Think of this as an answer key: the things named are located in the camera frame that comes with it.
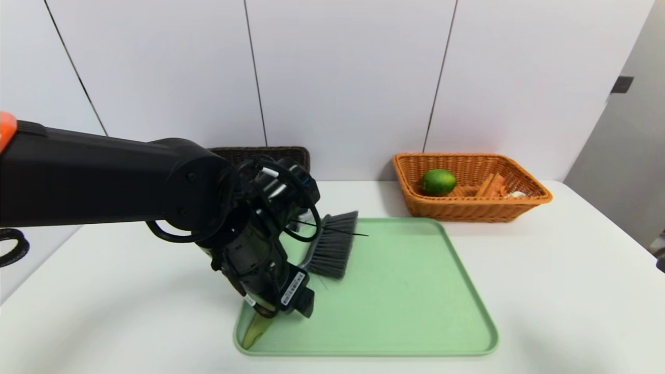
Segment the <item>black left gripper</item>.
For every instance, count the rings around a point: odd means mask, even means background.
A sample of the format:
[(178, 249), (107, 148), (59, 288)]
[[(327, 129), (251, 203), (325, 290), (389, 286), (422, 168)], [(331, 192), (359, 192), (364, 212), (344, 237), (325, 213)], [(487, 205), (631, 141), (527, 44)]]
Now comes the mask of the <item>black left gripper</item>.
[(292, 312), (310, 318), (314, 309), (313, 290), (307, 287), (309, 274), (289, 262), (281, 245), (243, 246), (243, 300), (258, 310), (258, 298), (275, 311)]

